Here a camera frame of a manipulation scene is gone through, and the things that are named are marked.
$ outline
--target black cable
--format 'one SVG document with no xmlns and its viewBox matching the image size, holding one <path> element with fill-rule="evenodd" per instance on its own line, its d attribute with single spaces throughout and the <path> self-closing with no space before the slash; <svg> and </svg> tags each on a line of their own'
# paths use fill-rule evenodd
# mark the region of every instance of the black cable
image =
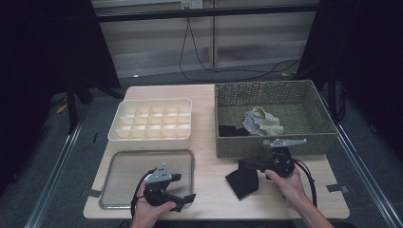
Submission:
<svg viewBox="0 0 403 228">
<path fill-rule="evenodd" d="M 128 228 L 130 226 L 130 223 L 127 220 L 124 220 L 119 224 L 118 228 Z"/>
<path fill-rule="evenodd" d="M 156 170 L 156 169 L 149 170 L 147 173 L 145 173 L 145 174 L 142 176 L 142 178 L 140 179 L 139 183 L 137 184 L 136 191 L 134 192 L 134 195 L 133 195 L 133 199 L 132 199 L 131 202 L 130 202 L 130 213 L 131 213 L 131 217 L 132 217 L 132 218 L 134 218 L 134 209 L 136 208 L 137 200 L 139 200 L 139 199 L 141 199 L 141 198 L 144 197 L 144 196 L 142 196 L 142 197 L 137 197 L 137 194 L 139 193 L 139 189 L 140 189 L 140 187 L 142 186 L 142 183 L 143 183 L 144 179 L 145 179 L 148 175 L 152 174 L 155 170 Z"/>
<path fill-rule="evenodd" d="M 297 59 L 297 60 L 285 60 L 285 61 L 278 62 L 278 63 L 276 63 L 276 64 L 273 66 L 273 68 L 272 68 L 271 70 L 269 70 L 269 71 L 265 71 L 265 70 L 255 70 L 255 69 L 222 69 L 222 70 L 209 69 L 209 68 L 207 68 L 207 67 L 204 66 L 204 64 L 202 63 L 202 61 L 201 61 L 201 59 L 200 59 L 200 57 L 199 57 L 199 53 L 198 53 L 198 51 L 197 51 L 197 46 L 196 46 L 195 37 L 194 37 L 194 35 L 193 35 L 193 29 L 192 29 L 192 26 L 191 26 L 191 24 L 190 24 L 189 18 L 187 18 L 186 33 L 184 34 L 184 38 L 183 38 L 183 45 L 182 45 L 182 51 L 181 51 L 181 60 L 180 60 L 179 66 L 180 66 L 180 70 L 181 70 L 182 76 L 183 76 L 185 79 L 189 80 L 189 81 L 205 82 L 205 83 L 206 83 L 206 82 L 211 82 L 211 81 L 207 81 L 207 80 L 190 79 L 189 77 L 187 77 L 187 76 L 185 75 L 185 73 L 184 73 L 183 70 L 182 70 L 183 50 L 184 50 L 184 46 L 185 46 L 185 44 L 186 44 L 186 37 L 187 37 L 187 33 L 188 33 L 189 30 L 190 30 L 190 33 L 191 33 L 191 37 L 192 37 L 192 41 L 193 41 L 193 48 L 195 49 L 196 57 L 197 57 L 197 59 L 198 59 L 198 61 L 199 61 L 199 64 L 200 64 L 205 70 L 210 71 L 210 72 L 214 72 L 214 73 L 221 73 L 221 72 L 228 72 L 228 71 L 245 71 L 245 72 L 258 72 L 258 73 L 263 73 L 263 74 L 260 74 L 260 75 L 258 75 L 258 76 L 251 77 L 251 78 L 246 78 L 246 79 L 243 79 L 243 80 L 221 81 L 221 82 L 242 82 L 242 81 L 247 81 L 247 80 L 254 80 L 254 79 L 257 79 L 257 78 L 266 76 L 266 75 L 268 75 L 268 74 L 270 74 L 270 73 L 282 72 L 283 70 L 289 69 L 289 68 L 291 68 L 293 65 L 295 65 L 297 62 L 299 62 L 299 60 L 300 60 L 300 58 L 299 58 L 299 59 Z M 284 69 L 276 70 L 276 71 L 275 71 L 276 67 L 277 67 L 279 64 L 282 64 L 282 63 L 285 63 L 285 62 L 290 62 L 290 61 L 293 61 L 294 63 L 292 63 L 292 64 L 291 64 L 290 66 L 288 66 L 287 68 L 284 68 Z"/>
<path fill-rule="evenodd" d="M 299 166 L 300 169 L 306 174 L 308 177 L 308 182 L 309 185 L 311 186 L 311 192 L 312 192 L 312 203 L 314 204 L 315 207 L 317 207 L 317 189 L 315 188 L 315 180 L 311 176 L 311 172 L 308 169 L 308 166 L 302 161 L 299 160 L 294 160 L 294 163 Z"/>
<path fill-rule="evenodd" d="M 341 94 L 338 98 L 338 112 L 336 113 L 337 120 L 340 122 L 344 118 L 345 114 L 346 114 L 346 91 L 344 87 L 342 87 Z"/>
</svg>

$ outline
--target silver baking tray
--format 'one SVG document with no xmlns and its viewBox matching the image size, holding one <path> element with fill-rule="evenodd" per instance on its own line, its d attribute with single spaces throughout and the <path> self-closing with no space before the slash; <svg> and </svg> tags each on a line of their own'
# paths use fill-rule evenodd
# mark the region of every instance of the silver baking tray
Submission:
<svg viewBox="0 0 403 228">
<path fill-rule="evenodd" d="M 125 151 L 116 153 L 110 162 L 99 199 L 100 207 L 130 209 L 130 202 L 143 175 L 163 163 L 172 174 L 182 174 L 179 181 L 169 184 L 167 192 L 181 198 L 193 194 L 192 151 Z"/>
</svg>

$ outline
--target handheld controller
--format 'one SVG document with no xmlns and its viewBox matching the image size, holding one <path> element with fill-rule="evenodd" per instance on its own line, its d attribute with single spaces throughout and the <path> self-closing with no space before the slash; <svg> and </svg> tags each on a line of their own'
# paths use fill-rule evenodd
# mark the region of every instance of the handheld controller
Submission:
<svg viewBox="0 0 403 228">
<path fill-rule="evenodd" d="M 185 196 L 183 198 L 174 196 L 169 194 L 166 191 L 166 188 L 168 187 L 169 183 L 173 181 L 179 181 L 182 177 L 181 174 L 171 174 L 166 167 L 166 164 L 162 164 L 152 172 L 149 171 L 148 176 L 144 178 L 145 181 L 145 189 L 144 189 L 144 197 L 145 200 L 151 205 L 151 206 L 160 206 L 163 205 L 164 203 L 168 201 L 174 201 L 177 206 L 171 211 L 176 211 L 176 212 L 181 212 L 183 207 L 191 203 L 195 200 L 196 194 L 191 194 L 188 196 Z M 133 197 L 133 201 L 131 201 L 131 214 L 132 216 L 134 215 L 134 208 L 137 203 L 137 200 L 139 199 L 137 196 L 137 191 L 135 192 L 135 195 Z"/>
<path fill-rule="evenodd" d="M 306 143 L 306 140 L 279 140 L 269 144 L 272 152 L 272 158 L 245 160 L 246 167 L 257 169 L 264 173 L 266 169 L 275 171 L 280 177 L 288 177 L 295 168 L 294 160 L 291 158 L 288 146 Z"/>
</svg>

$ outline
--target plastic tray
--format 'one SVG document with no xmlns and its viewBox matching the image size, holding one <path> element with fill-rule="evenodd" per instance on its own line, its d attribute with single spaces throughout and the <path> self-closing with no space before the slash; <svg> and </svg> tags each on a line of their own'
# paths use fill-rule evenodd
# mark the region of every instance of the plastic tray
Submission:
<svg viewBox="0 0 403 228">
<path fill-rule="evenodd" d="M 187 149 L 191 112 L 189 99 L 123 101 L 108 138 L 121 151 Z"/>
<path fill-rule="evenodd" d="M 172 174 L 182 174 L 179 181 L 169 184 L 167 192 L 181 198 L 193 194 L 194 159 L 190 150 L 119 152 L 110 162 L 100 207 L 129 209 L 143 175 L 162 163 L 166 163 Z"/>
</svg>

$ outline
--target crumpled cloth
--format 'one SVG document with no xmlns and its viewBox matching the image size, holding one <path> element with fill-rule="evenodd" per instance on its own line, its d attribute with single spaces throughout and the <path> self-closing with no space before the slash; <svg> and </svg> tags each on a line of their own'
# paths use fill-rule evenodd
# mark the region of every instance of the crumpled cloth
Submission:
<svg viewBox="0 0 403 228">
<path fill-rule="evenodd" d="M 243 127 L 252 135 L 276 136 L 284 134 L 284 127 L 279 124 L 279 119 L 256 106 L 245 113 Z"/>
</svg>

